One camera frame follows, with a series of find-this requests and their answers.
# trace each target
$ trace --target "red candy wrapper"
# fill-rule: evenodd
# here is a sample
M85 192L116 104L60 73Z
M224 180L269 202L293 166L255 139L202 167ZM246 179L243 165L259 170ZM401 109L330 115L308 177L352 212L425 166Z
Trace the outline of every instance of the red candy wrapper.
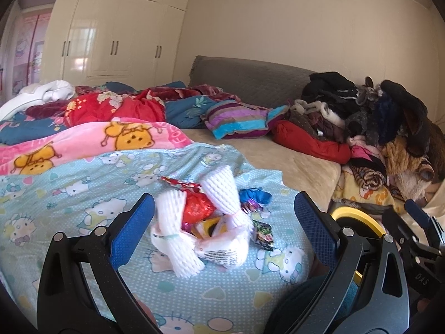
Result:
M180 188L183 191L189 190L189 191L196 192L196 193L201 192L201 185L199 183L183 182L183 181L179 181L177 179L165 177L165 176L161 176L161 179L163 181L166 181L173 187Z
M195 224L208 218L216 210L210 199L201 192L187 192L186 206L182 216L183 224Z

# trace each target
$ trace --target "wardrobe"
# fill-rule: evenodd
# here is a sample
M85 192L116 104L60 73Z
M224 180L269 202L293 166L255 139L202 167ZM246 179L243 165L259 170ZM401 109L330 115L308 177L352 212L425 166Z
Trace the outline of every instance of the wardrobe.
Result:
M137 90L172 81L188 0L56 0L41 82L126 83Z

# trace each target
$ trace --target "white wall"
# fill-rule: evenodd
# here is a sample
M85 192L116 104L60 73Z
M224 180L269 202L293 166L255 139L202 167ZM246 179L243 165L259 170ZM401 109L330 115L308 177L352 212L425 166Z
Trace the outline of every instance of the white wall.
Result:
M439 92L437 97L436 120L442 132L445 132L445 21L435 6L431 8L439 56Z
M189 81L196 55L338 71L356 83L391 79L436 116L436 31L413 0L189 0L175 79Z

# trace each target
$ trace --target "beige mattress pad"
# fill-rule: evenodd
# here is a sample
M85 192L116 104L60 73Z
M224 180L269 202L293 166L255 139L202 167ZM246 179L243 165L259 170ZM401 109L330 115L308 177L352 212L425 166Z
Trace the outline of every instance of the beige mattress pad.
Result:
M184 129L183 132L195 142L231 145L255 168L282 171L286 186L306 191L322 211L327 211L340 177L338 163L295 152L275 143L269 136L218 140L208 129Z

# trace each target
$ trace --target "blue blanket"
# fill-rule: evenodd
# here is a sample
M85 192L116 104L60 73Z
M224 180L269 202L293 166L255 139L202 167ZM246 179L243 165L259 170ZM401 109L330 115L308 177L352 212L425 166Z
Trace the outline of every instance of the blue blanket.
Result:
M36 323L39 276L55 232L71 237L109 225L142 193L156 196L167 189L160 175L198 182L216 165L227 164L239 189L262 187L272 194L268 212L252 218L272 226L275 250L264 251L252 242L241 267L227 270L207 262L197 276L183 279L174 275L168 257L151 244L148 229L119 272L165 334L262 333L275 304L306 280L313 260L311 245L294 214L297 192L281 184L281 172L257 170L227 145L194 143L176 150L113 154L121 155L120 164L105 155L67 163L39 176L0 176L0 270L25 315ZM112 318L88 265L85 275L99 310Z

